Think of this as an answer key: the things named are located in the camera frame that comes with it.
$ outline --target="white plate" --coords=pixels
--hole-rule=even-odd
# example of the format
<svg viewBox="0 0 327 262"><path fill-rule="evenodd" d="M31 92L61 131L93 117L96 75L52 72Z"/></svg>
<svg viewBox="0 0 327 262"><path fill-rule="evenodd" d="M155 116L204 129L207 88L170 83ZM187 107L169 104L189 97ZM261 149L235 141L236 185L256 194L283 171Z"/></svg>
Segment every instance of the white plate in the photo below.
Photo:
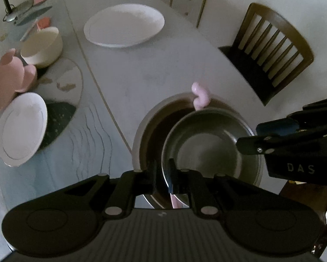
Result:
<svg viewBox="0 0 327 262"><path fill-rule="evenodd" d="M84 25L86 38L105 47L128 47L158 34L164 17L156 9L140 4L108 7L91 17Z"/></svg>
<svg viewBox="0 0 327 262"><path fill-rule="evenodd" d="M0 118L0 157L16 167L38 150L47 127L47 107L37 93L14 99Z"/></svg>

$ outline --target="silver bolt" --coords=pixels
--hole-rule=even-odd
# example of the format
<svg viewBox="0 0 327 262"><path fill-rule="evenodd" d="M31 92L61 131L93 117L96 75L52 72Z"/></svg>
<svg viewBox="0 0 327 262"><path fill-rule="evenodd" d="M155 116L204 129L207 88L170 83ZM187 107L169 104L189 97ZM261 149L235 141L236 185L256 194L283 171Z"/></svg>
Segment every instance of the silver bolt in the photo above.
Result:
<svg viewBox="0 0 327 262"><path fill-rule="evenodd" d="M204 206L201 208L201 213L205 215L215 215L218 213L218 209L213 206Z"/></svg>
<svg viewBox="0 0 327 262"><path fill-rule="evenodd" d="M266 151L265 151L265 153L266 154L271 154L272 152L274 152L275 151L275 149L267 149Z"/></svg>
<svg viewBox="0 0 327 262"><path fill-rule="evenodd" d="M119 207L108 207L105 209L107 215L119 215L122 213L122 209Z"/></svg>

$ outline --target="table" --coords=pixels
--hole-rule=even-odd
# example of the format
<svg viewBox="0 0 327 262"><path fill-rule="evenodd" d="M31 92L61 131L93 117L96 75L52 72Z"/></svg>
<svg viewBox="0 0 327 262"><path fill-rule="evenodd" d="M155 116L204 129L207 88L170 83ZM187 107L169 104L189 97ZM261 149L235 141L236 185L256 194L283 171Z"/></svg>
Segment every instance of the table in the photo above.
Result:
<svg viewBox="0 0 327 262"><path fill-rule="evenodd" d="M61 32L62 57L82 72L83 93L72 121L52 145L18 168L9 168L0 159L0 222L7 210L24 201L101 171L119 177L131 169L131 147L140 121L165 98L189 91L194 81L205 84L252 128L274 117L229 60L162 1L49 0L45 5L49 3L53 7L45 16L52 17ZM165 17L163 30L130 48L88 42L85 22L99 10L120 3L155 7ZM27 26L16 27L16 36L0 43L0 54L17 46L16 38ZM279 192L284 182L264 171L260 186ZM0 232L0 259L7 251Z"/></svg>

